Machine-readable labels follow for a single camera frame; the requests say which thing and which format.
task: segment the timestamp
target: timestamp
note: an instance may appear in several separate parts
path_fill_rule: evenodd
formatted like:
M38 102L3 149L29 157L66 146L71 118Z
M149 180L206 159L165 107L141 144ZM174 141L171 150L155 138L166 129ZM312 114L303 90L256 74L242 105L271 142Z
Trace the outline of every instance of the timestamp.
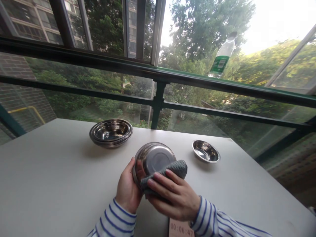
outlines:
M181 234L181 236L192 236L194 237L194 231L187 227L183 227L183 226L180 226L180 225L176 225L174 223L170 223L170 229L171 231L176 231L177 233Z

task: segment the yellow pipe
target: yellow pipe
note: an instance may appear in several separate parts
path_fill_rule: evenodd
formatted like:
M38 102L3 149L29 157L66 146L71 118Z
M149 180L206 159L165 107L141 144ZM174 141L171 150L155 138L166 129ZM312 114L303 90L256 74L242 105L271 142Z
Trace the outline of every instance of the yellow pipe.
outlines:
M23 107L23 108L20 108L20 109L16 109L16 110L11 110L11 111L8 111L9 114L11 113L14 113L14 112L19 112L19 111L22 111L22 110L26 110L26 109L33 109L34 112L36 113L36 115L39 117L39 119L42 121L43 124L46 124L44 119L42 118L42 116L40 115L40 113L37 111L37 109L34 107L34 106L28 106L28 107Z

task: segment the balcony railing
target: balcony railing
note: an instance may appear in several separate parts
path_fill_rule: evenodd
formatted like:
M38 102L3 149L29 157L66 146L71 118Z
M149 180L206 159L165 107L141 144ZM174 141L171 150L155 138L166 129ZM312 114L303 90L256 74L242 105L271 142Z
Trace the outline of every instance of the balcony railing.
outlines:
M0 82L39 88L57 92L66 92L78 95L87 95L99 98L106 98L117 101L124 101L142 105L151 106L153 109L151 129L156 129L159 114L162 109L174 109L181 111L194 112L205 115L220 116L231 119L240 119L251 122L258 122L281 127L295 129L290 135L277 142L270 149L259 155L256 159L261 161L268 156L290 146L295 141L316 131L315 120L312 118L305 123L290 122L281 119L265 118L254 115L233 113L211 108L203 108L185 104L167 102L164 100L165 87L169 83L177 83L200 88L207 88L222 92L236 93L240 95L251 96L255 98L268 99L293 105L316 108L316 98L308 95L301 95L287 91L276 90L267 87L253 86L199 76L191 73L184 73L175 70L151 66L145 63L139 63L136 60L126 58L113 58L87 51L66 49L62 46L54 46L47 43L38 43L30 40L9 39L0 37L0 51L17 54L22 56L46 59L61 63L73 64L78 66L96 68L117 73L125 73L133 76L151 78L157 83L156 94L153 99L128 96L117 93L101 92L71 86L56 85L35 80L21 79L9 76L0 76ZM3 108L0 111L1 122L16 136L24 133L23 128L14 121L14 119Z

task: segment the hand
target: hand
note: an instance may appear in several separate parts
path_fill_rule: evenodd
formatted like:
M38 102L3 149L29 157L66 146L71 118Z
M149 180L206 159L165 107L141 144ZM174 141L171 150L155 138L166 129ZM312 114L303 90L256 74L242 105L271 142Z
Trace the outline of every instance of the hand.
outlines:
M155 173L154 179L149 179L147 184L170 203L153 195L147 197L148 201L157 211L172 219L194 221L200 207L200 196L193 191L186 181L172 171L166 170L166 175L170 179Z
M142 199L142 192L134 182L132 169L135 164L135 158L132 157L118 181L118 190L115 200L126 211L135 214Z

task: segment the white table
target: white table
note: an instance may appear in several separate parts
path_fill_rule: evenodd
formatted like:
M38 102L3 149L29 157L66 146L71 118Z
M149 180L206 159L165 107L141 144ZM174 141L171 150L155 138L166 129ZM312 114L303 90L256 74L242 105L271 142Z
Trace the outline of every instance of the white table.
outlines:
M90 140L92 126L56 119L0 147L0 236L86 236L131 157L153 141L185 160L186 181L238 221L273 236L316 236L316 217L229 138L135 128L126 144L107 150ZM199 161L191 148L195 139L212 144L222 160ZM135 236L167 233L167 217L143 199Z

